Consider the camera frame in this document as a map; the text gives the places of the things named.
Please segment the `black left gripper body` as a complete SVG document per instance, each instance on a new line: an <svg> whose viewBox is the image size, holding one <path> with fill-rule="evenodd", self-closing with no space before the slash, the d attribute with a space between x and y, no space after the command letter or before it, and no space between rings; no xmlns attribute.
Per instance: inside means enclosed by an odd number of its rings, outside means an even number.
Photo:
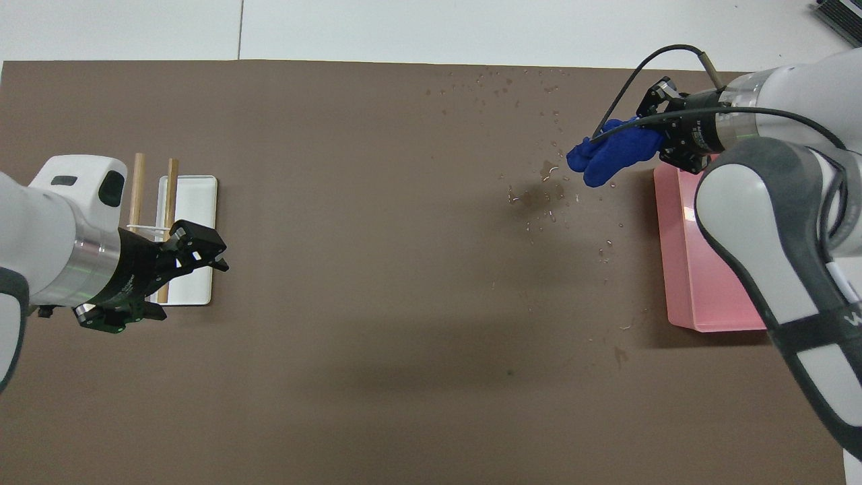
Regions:
<svg viewBox="0 0 862 485"><path fill-rule="evenodd" d="M120 254L107 285L95 297L73 309L78 325L111 334L125 331L137 320L142 303L168 282L160 276L160 242L129 230L118 230Z"/></svg>

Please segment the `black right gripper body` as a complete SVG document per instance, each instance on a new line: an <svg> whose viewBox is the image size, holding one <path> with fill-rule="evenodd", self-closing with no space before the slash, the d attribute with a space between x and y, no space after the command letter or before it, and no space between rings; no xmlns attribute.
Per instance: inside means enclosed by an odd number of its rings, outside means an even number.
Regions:
<svg viewBox="0 0 862 485"><path fill-rule="evenodd" d="M722 91L681 93L672 98L665 112L695 110L695 108L718 108ZM686 115L668 122L666 141L663 142L663 160L702 160L705 156L719 154L725 150L720 141L716 114Z"/></svg>

